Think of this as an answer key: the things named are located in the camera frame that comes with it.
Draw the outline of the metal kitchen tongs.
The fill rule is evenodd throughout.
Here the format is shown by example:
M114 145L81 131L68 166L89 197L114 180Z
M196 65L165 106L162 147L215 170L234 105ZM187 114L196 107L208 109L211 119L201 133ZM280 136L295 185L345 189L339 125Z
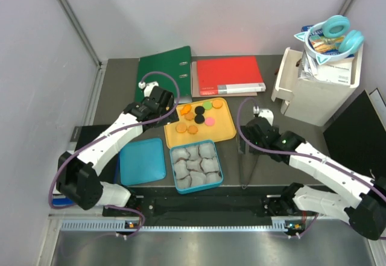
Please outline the metal kitchen tongs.
M241 136L237 135L239 184L242 189L248 188L255 173L255 169L258 164L258 158L259 156L257 154L247 149L247 145Z

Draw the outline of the orange scalloped cookie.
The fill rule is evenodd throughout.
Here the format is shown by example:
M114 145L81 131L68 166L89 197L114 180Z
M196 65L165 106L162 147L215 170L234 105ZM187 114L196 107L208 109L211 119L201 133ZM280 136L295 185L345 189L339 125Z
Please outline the orange scalloped cookie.
M189 112L185 115L185 119L187 121L192 121L194 119L195 115L192 112Z

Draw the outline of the black round cookie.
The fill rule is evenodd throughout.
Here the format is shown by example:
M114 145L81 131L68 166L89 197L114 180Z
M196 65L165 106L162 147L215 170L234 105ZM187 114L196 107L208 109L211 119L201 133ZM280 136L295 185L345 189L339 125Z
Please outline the black round cookie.
M195 108L195 114L196 115L203 115L205 112L205 108L203 106L197 106Z
M203 115L196 115L194 121L196 124L203 124L205 122L205 117Z

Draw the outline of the yellow plastic tray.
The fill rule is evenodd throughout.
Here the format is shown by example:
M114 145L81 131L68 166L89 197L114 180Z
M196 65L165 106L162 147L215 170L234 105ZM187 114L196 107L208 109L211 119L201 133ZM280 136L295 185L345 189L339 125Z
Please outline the yellow plastic tray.
M232 139L236 128L224 98L212 98L177 106L179 121L164 126L168 148L194 142Z

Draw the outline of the teal tin lid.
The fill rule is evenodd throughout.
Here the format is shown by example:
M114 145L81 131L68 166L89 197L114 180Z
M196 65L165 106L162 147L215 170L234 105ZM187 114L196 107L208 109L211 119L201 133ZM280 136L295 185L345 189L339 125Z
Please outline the teal tin lid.
M117 169L118 181L124 186L164 179L166 166L162 140L152 138L128 143L118 154Z

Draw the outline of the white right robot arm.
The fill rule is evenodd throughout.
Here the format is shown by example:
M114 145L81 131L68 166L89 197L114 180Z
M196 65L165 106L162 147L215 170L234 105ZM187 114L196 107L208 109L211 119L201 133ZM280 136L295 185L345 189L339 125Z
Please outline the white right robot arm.
M332 160L292 131L280 133L271 110L253 108L254 118L239 125L241 143L318 180L330 190L301 183L285 187L279 204L288 215L311 211L347 223L370 240L385 239L385 178L358 174Z

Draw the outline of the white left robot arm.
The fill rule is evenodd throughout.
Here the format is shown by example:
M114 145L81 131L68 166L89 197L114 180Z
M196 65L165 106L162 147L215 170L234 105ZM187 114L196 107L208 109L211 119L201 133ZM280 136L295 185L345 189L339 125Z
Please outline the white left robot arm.
M132 139L149 128L178 121L174 94L153 84L140 102L130 103L116 121L96 139L74 154L59 158L57 190L84 210L94 206L115 206L123 215L137 207L130 191L118 184L104 182L100 174L105 166Z

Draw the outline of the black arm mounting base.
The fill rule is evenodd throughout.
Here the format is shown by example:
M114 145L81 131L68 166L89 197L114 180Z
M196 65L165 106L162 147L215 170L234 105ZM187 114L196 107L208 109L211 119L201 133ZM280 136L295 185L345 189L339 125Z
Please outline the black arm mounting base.
M134 187L128 207L145 216L199 212L243 212L257 217L300 216L300 210L285 209L279 201L285 186L219 186L190 194L180 194L167 187Z

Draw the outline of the orange fish-shaped cookie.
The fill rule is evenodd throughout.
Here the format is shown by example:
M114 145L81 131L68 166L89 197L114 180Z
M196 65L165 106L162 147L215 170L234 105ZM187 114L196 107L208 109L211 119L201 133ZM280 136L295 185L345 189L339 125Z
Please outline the orange fish-shaped cookie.
M180 114L183 116L183 115L186 115L188 114L190 111L191 111L191 105L190 104L185 104L181 109L180 109Z

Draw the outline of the orange round cookie lower left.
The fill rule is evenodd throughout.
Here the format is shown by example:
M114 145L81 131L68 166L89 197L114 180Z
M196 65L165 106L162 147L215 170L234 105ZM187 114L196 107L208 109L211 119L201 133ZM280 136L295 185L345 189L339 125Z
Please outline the orange round cookie lower left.
M187 125L183 122L180 122L176 125L177 133L184 133L188 129Z

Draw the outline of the orange round cookie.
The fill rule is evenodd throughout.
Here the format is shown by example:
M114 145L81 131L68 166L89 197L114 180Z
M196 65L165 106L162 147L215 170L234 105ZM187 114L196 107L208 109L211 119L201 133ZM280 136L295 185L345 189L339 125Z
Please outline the orange round cookie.
M177 133L184 133L188 129L187 125L183 122L180 122L176 125Z
M212 107L215 109L220 109L223 106L223 102L220 99L215 99L212 101Z

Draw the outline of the orange flower cookie lower right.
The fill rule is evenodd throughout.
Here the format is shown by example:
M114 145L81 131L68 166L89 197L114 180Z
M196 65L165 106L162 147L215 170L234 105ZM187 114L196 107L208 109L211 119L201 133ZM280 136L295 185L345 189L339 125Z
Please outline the orange flower cookie lower right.
M198 133L198 127L196 125L190 125L187 129L188 133L191 135L195 135Z

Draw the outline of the green round cookie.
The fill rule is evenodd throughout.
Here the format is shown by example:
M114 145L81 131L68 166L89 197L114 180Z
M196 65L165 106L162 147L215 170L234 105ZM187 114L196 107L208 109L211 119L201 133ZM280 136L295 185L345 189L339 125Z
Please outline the green round cookie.
M202 106L205 110L210 110L212 108L212 103L210 101L205 101Z

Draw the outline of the orange round cookie top right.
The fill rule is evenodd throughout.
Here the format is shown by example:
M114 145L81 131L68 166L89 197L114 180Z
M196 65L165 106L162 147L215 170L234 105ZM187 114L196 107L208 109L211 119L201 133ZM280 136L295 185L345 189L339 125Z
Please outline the orange round cookie top right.
M215 99L212 101L212 107L215 109L220 109L223 106L223 102L220 99Z

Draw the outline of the pink round cookie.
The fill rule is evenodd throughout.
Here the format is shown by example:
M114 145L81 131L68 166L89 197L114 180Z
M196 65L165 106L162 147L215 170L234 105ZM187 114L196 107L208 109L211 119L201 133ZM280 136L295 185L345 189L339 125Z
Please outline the pink round cookie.
M207 117L204 122L207 126L213 126L215 124L215 120L211 117Z

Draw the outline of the red folder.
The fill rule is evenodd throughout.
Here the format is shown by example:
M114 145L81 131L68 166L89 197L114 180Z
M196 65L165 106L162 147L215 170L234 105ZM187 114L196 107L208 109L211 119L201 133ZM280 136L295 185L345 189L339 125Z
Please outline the red folder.
M254 56L199 60L197 77L199 93L202 96L266 91Z

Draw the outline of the white storage cabinet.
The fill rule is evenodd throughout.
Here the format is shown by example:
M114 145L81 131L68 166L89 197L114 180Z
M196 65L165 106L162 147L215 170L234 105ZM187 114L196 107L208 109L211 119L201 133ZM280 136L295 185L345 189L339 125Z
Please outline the white storage cabinet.
M298 78L296 63L302 52L287 47L273 86L271 100L282 100L280 112L308 124L323 126L354 93L360 84L362 52L360 48L352 62L349 84L338 85Z

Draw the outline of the teal cookie tin box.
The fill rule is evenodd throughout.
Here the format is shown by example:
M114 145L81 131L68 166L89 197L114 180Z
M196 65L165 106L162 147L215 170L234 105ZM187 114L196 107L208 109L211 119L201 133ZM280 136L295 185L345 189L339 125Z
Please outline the teal cookie tin box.
M179 194L219 187L224 180L220 158L212 140L170 149L174 184Z

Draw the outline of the black notebook at left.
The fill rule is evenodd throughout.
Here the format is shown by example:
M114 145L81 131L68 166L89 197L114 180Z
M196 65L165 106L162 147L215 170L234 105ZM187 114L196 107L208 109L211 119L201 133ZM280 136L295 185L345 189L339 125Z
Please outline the black notebook at left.
M80 149L86 144L96 139L109 125L87 125L87 126L76 126L72 133L70 142L75 142L75 150ZM119 154L116 154L106 164L103 170L99 173L99 178L102 182L119 183Z

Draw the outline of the black binder at right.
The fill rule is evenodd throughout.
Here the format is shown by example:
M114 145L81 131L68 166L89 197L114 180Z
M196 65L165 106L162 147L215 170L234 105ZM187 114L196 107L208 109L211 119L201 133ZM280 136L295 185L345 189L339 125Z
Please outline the black binder at right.
M330 157L369 177L385 177L385 127L367 92L323 133Z

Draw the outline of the teal cat-ear headphones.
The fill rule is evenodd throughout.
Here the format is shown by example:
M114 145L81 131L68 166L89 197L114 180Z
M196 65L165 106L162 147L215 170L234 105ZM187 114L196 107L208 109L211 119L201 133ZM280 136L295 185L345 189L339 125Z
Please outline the teal cat-ear headphones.
M349 30L350 20L342 15L331 16L323 22L319 22L309 27L306 31L301 31L294 37L303 42L305 52L312 57L318 65L324 65L329 62L337 62L354 55L364 43L364 36L358 30ZM311 43L311 37L322 36L333 41L336 54L320 52L316 50L316 45Z

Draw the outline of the blue folder at left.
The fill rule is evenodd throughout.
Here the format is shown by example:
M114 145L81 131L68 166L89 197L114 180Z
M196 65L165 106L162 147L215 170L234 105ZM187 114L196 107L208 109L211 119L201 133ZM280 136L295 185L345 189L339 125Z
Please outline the blue folder at left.
M73 201L65 197L64 195L54 195L52 199L52 204L55 207L65 207L74 205Z

